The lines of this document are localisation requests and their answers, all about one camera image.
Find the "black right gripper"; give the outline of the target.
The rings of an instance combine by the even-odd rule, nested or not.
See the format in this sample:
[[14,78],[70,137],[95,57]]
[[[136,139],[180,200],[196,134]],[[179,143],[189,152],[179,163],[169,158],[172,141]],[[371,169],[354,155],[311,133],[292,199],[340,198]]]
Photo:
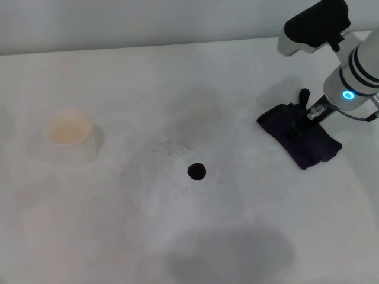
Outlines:
[[335,112],[332,105],[325,95],[321,96],[312,106],[307,108],[309,94],[301,94],[301,106],[305,107],[305,114],[301,121],[295,121],[291,125],[291,135],[301,137],[306,130],[319,125],[323,120]]

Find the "dark purple cloth pouch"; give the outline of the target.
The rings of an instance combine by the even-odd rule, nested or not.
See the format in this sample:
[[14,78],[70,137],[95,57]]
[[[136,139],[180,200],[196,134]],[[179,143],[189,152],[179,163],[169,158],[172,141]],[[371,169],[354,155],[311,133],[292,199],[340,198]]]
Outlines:
[[301,121],[305,114],[305,107],[301,106],[301,94],[310,95],[310,91],[303,88],[297,104],[279,104],[258,117],[257,123],[285,148],[300,169],[306,170],[334,158],[342,145],[320,124],[306,130],[301,137],[291,135],[292,123]]

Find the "white paper cup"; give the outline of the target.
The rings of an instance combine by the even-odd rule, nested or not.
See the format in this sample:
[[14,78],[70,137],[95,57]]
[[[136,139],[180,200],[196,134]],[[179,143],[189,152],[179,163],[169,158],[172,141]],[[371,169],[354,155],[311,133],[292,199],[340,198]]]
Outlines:
[[84,166],[97,158],[105,134],[93,118],[80,108],[65,108],[46,122],[44,137],[51,160],[65,166]]

